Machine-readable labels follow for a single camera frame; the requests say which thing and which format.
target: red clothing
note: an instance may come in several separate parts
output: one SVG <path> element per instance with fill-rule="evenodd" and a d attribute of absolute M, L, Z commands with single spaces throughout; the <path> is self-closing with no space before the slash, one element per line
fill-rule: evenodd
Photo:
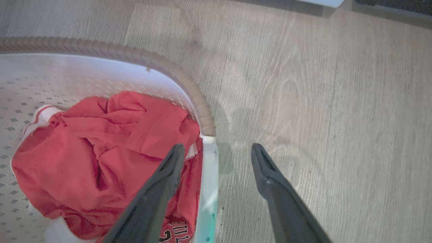
<path fill-rule="evenodd" d="M 51 219 L 64 217 L 75 235 L 92 239 L 108 232 L 174 144 L 187 149 L 195 143 L 197 154 L 184 162 L 162 227 L 161 238 L 170 230 L 171 239 L 164 242 L 174 243 L 176 237 L 190 239 L 195 230 L 202 168 L 199 132 L 187 111 L 165 100 L 135 92 L 109 100 L 89 97 L 29 135 L 12 167 L 36 209 Z"/>

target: basket rim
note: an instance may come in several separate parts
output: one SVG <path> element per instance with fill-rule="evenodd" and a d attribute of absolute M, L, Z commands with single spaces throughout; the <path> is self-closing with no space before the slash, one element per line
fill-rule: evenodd
<path fill-rule="evenodd" d="M 194 80 L 177 64 L 157 53 L 121 44 L 78 38 L 0 38 L 0 54 L 51 53 L 105 58 L 144 66 L 161 72 L 176 82 L 191 100 L 202 135 L 216 136 L 214 118 Z"/>

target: brown wrapped rim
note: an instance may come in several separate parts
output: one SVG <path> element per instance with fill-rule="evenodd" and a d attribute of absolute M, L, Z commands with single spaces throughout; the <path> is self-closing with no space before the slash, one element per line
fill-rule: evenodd
<path fill-rule="evenodd" d="M 0 38 L 0 54 L 56 53 L 106 58 L 142 65 L 157 70 L 174 80 L 194 105 L 201 133 L 215 136 L 216 129 L 206 97 L 193 79 L 167 58 L 143 49 L 84 39 L 22 37 Z"/>

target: white plastic basket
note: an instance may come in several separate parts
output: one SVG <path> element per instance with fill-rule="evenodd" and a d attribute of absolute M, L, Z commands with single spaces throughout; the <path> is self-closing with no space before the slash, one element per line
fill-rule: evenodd
<path fill-rule="evenodd" d="M 67 109 L 88 96 L 133 90 L 188 110 L 203 138 L 196 243 L 214 241 L 218 150 L 210 107 L 193 80 L 157 54 L 104 42 L 66 38 L 0 39 L 0 239 L 43 242 L 48 220 L 26 209 L 9 161 L 22 129 L 43 104 Z"/>

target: wood grain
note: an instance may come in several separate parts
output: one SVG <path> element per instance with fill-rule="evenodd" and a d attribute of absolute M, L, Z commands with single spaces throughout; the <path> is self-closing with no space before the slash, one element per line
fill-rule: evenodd
<path fill-rule="evenodd" d="M 0 36 L 125 43 L 194 78 L 217 125 L 216 242 L 274 242 L 253 142 L 334 242 L 432 238 L 430 29 L 348 8 L 320 17 L 224 0 L 24 2 L 0 10 Z"/>

